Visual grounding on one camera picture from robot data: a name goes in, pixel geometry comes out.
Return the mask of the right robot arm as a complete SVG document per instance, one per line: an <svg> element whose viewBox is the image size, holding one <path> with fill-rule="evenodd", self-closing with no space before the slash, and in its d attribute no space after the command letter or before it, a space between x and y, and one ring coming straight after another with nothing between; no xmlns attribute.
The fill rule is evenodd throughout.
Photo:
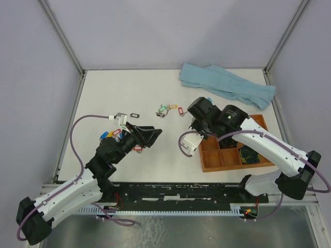
<svg viewBox="0 0 331 248"><path fill-rule="evenodd" d="M237 196L249 202L264 193L282 193L295 200L304 198L308 185L315 173L321 155L317 151L305 152L270 134L252 117L234 105L223 110L204 97L197 98L188 107L193 116L189 134L180 141L192 156L203 139L214 137L219 140L231 138L262 155L275 166L277 171L262 175L245 176Z"/></svg>

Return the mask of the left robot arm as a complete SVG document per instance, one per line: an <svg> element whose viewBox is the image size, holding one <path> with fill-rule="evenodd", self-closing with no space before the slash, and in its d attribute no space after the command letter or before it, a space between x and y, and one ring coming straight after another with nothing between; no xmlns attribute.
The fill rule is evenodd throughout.
<svg viewBox="0 0 331 248"><path fill-rule="evenodd" d="M82 207L99 200L110 201L114 197L114 185L109 178L116 171L115 165L135 146L151 147L161 133L161 129L153 126L127 123L119 141L113 137L102 139L95 155L72 179L35 200L26 197L20 201L17 239L38 244Z"/></svg>

